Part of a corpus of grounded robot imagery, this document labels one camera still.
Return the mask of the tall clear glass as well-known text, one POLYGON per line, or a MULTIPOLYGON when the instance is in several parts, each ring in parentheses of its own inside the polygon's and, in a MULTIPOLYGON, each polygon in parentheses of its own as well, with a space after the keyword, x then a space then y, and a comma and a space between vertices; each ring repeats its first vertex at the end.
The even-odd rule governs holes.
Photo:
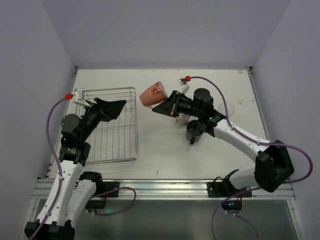
POLYGON ((234 113, 235 113, 235 109, 234 107, 229 104, 229 103, 221 103, 219 106, 218 106, 218 112, 223 114, 223 115, 228 115, 229 117, 231 117, 234 113))

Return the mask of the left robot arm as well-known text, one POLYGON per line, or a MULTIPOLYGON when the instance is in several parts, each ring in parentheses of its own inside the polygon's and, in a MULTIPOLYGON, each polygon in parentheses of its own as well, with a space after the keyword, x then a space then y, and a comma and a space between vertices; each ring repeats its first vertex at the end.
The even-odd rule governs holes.
POLYGON ((74 113, 61 120, 61 148, 54 154, 57 175, 45 205, 24 233, 30 240, 72 240, 77 221, 89 199, 103 189, 98 172, 84 172, 91 146, 87 139, 101 122, 115 120, 126 100, 104 101, 98 97, 85 101, 84 115, 74 113))

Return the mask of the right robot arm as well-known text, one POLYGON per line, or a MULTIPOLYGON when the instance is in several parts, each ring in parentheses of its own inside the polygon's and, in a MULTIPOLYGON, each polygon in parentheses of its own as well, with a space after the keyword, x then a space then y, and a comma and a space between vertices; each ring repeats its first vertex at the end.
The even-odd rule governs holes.
POLYGON ((223 178, 227 191, 261 187, 272 193, 294 173, 288 150, 281 141, 269 142, 252 134, 246 139, 236 133, 227 117, 215 110, 214 99, 205 88, 196 89, 193 98, 175 90, 152 111, 168 117, 179 114, 196 117, 204 133, 229 143, 254 162, 253 168, 235 169, 223 178))

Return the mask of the dark green mug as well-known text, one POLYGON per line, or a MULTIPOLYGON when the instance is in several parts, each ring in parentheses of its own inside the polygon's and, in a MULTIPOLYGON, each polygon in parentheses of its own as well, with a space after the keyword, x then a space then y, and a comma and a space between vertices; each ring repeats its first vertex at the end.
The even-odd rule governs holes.
POLYGON ((186 125, 185 137, 190 145, 199 142, 203 136, 203 131, 200 128, 197 120, 191 120, 186 125))

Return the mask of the orange plastic cup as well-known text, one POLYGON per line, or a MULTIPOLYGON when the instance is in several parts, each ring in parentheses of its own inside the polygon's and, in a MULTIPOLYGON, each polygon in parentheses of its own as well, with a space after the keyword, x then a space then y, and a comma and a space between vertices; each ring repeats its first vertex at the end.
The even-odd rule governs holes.
POLYGON ((167 92, 160 81, 154 83, 139 96, 142 105, 149 108, 151 108, 153 105, 162 103, 167 98, 167 92))

